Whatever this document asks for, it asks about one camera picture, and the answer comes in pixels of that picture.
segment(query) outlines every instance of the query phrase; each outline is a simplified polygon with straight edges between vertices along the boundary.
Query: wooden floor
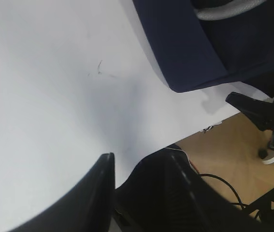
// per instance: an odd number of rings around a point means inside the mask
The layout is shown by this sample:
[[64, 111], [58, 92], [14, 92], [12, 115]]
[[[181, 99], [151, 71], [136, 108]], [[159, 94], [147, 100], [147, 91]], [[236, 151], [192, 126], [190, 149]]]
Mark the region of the wooden floor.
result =
[[[238, 114], [207, 133], [199, 132], [177, 144], [200, 173], [224, 178], [233, 185], [242, 202], [250, 204], [274, 187], [274, 163], [264, 165], [258, 158], [258, 149], [266, 146], [270, 136]], [[204, 179], [227, 200], [237, 202], [224, 183]]]

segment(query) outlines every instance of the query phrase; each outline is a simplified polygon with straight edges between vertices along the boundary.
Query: gray padding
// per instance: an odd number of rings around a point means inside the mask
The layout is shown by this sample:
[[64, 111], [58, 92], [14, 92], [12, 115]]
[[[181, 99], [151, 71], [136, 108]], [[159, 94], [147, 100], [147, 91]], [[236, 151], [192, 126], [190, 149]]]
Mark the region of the gray padding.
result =
[[224, 6], [196, 10], [196, 14], [200, 20], [221, 20], [245, 13], [265, 1], [266, 0], [234, 0]]

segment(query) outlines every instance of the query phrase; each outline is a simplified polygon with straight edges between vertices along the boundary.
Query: white desk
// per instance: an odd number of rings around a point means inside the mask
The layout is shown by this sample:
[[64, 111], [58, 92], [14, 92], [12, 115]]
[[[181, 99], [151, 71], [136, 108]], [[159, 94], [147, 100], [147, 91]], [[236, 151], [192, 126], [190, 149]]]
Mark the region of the white desk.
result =
[[237, 113], [231, 91], [265, 97], [241, 83], [168, 89], [129, 0], [0, 0], [0, 232], [102, 153], [120, 186], [143, 157]]

